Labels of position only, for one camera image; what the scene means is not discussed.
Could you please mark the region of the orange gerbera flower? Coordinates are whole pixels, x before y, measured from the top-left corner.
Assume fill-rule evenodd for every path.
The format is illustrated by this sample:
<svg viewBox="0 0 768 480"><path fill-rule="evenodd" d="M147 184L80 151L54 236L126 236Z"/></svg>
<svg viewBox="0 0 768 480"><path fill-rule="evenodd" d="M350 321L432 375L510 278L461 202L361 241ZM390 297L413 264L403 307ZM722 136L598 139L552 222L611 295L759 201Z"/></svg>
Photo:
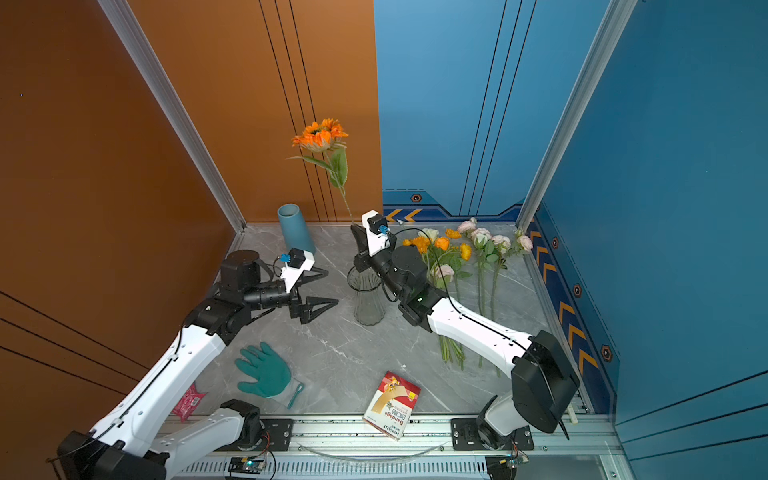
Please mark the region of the orange gerbera flower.
<svg viewBox="0 0 768 480"><path fill-rule="evenodd" d="M347 136L339 120L326 118L321 122L312 122L307 125L300 134L291 139L291 144L302 152L310 153L309 156L294 156L294 159L301 159L327 172L331 185L341 195L351 222L355 223L346 192L349 175L345 142Z"/></svg>

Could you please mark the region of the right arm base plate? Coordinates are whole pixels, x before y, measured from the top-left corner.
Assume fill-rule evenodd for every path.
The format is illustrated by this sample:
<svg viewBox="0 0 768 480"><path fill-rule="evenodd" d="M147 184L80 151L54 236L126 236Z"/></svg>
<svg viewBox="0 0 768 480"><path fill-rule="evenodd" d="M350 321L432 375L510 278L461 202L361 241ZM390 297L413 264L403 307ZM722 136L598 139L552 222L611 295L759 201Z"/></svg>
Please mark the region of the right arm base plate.
<svg viewBox="0 0 768 480"><path fill-rule="evenodd" d="M476 418L453 418L450 420L451 439L456 451L532 451L535 448L533 435L528 427L500 435Z"/></svg>

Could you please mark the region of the clear glass vase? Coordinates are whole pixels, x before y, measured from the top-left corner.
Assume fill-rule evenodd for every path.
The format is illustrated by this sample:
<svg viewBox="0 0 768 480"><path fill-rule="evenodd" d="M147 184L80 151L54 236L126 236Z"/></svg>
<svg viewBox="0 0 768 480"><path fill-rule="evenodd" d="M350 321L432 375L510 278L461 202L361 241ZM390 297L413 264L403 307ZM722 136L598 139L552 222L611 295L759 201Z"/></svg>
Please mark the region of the clear glass vase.
<svg viewBox="0 0 768 480"><path fill-rule="evenodd" d="M360 272L352 267L347 275L347 284L356 294L356 321L365 327L380 323L385 316L385 307L378 275L371 269Z"/></svg>

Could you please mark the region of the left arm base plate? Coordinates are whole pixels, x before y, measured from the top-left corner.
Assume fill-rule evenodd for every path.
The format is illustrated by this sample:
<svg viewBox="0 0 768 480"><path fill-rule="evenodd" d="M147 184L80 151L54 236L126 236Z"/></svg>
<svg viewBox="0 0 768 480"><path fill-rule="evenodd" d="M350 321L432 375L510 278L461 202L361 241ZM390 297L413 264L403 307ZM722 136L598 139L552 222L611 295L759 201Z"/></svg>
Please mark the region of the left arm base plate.
<svg viewBox="0 0 768 480"><path fill-rule="evenodd" d="M294 421L289 418L266 418L260 420L260 431L255 440L237 440L217 449L217 452L286 452L289 450Z"/></svg>

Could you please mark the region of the pink peony flower stem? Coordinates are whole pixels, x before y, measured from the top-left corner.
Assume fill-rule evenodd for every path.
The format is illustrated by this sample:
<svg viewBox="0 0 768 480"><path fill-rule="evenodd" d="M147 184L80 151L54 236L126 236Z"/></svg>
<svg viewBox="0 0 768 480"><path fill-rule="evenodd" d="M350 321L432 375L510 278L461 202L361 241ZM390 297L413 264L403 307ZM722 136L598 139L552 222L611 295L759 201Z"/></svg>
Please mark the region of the pink peony flower stem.
<svg viewBox="0 0 768 480"><path fill-rule="evenodd" d="M431 279L438 289L448 293L448 285L453 280L454 275L455 271L451 266L435 264L431 272ZM459 342L442 335L438 336L438 340L443 362L445 364L455 363L460 370L463 370L466 362L464 347Z"/></svg>

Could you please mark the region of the cream white rose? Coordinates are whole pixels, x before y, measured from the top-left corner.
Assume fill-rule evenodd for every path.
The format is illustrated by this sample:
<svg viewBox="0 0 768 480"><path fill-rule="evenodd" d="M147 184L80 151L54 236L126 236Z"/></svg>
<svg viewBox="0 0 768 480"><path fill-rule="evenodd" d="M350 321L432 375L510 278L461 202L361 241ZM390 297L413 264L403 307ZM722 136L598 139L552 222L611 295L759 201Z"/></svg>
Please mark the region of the cream white rose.
<svg viewBox="0 0 768 480"><path fill-rule="evenodd" d="M450 249L450 240L436 229L420 230L413 243L429 267L434 267L441 255Z"/></svg>

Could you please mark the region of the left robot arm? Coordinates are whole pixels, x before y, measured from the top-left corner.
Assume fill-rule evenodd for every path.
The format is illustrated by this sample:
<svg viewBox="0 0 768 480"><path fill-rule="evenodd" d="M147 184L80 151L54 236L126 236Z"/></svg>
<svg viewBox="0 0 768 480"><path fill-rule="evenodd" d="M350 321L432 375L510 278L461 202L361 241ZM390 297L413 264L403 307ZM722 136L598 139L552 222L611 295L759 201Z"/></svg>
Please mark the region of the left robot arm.
<svg viewBox="0 0 768 480"><path fill-rule="evenodd" d="M327 277L309 251L280 256L281 270L253 250L237 250L221 263L208 297L185 318L156 364L133 390L89 432L71 432L50 459L60 479L171 479L218 448L254 445L263 426L259 410L232 400L214 414L160 440L168 415L198 375L256 319L285 307L307 324L337 300L302 297L300 286Z"/></svg>

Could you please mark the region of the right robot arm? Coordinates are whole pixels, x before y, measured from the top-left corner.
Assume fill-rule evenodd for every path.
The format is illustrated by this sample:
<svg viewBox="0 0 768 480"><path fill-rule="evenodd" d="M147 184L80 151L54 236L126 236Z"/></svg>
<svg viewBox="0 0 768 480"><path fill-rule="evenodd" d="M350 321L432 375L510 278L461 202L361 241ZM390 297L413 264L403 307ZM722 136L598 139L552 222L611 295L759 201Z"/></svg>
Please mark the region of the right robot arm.
<svg viewBox="0 0 768 480"><path fill-rule="evenodd" d="M514 432L526 427L548 434L566 429L563 417L580 378L555 336L512 330L461 305L429 281L437 261L425 262L416 247L398 245L377 212L350 230L355 268L376 273L409 324L467 347L510 379L510 392L493 397L476 418L486 448L509 447Z"/></svg>

